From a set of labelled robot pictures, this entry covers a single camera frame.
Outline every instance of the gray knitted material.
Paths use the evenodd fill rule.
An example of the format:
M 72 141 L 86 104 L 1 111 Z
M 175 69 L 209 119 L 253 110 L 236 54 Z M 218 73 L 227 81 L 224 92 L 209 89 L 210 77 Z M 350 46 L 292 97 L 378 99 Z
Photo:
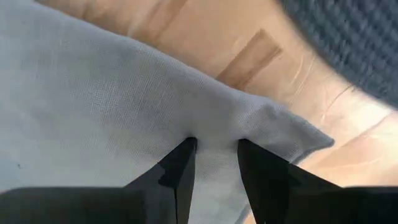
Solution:
M 0 124 L 0 191 L 122 187 L 195 136 L 190 223 L 246 216 L 238 139 L 292 162 L 333 142 L 267 98 L 26 0 L 0 1 Z
M 333 68 L 398 107 L 398 1 L 281 1 Z

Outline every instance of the gauze cloth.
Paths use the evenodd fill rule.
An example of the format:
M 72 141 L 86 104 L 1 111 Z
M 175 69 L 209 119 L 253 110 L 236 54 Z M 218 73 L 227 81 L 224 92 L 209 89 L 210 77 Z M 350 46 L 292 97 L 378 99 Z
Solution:
M 241 223 L 237 140 L 295 162 L 332 140 L 270 99 L 27 0 L 0 1 L 0 191 L 122 187 L 198 138 L 189 223 Z

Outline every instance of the wooden board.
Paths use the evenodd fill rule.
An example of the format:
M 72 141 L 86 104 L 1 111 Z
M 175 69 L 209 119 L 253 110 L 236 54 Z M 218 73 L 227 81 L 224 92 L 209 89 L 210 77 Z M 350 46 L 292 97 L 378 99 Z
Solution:
M 341 186 L 398 184 L 397 112 L 327 66 L 276 0 L 40 2 L 145 42 L 309 120 L 336 143 L 305 159 L 304 169 Z

